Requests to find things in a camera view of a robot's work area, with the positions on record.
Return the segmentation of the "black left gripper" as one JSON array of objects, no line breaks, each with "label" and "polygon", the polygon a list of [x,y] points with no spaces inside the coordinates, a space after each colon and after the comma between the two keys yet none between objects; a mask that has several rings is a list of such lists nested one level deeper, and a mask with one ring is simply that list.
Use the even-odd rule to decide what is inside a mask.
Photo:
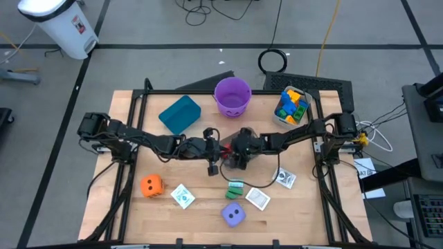
[{"label": "black left gripper", "polygon": [[228,153],[221,153],[222,151],[229,150],[229,144],[220,145],[220,132],[216,128],[209,127],[204,130],[204,141],[205,141],[205,155],[209,163],[207,168],[209,176],[215,176],[219,173],[218,166],[216,162],[219,158],[227,159],[229,157]]}]

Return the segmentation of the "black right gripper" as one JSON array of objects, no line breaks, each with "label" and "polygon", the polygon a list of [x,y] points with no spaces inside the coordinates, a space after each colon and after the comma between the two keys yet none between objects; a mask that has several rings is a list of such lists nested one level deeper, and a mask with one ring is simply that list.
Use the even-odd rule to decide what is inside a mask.
[{"label": "black right gripper", "polygon": [[250,127],[243,127],[231,140],[229,147],[232,149],[230,155],[230,167],[245,170],[248,162],[257,155],[261,149],[261,140]]}]

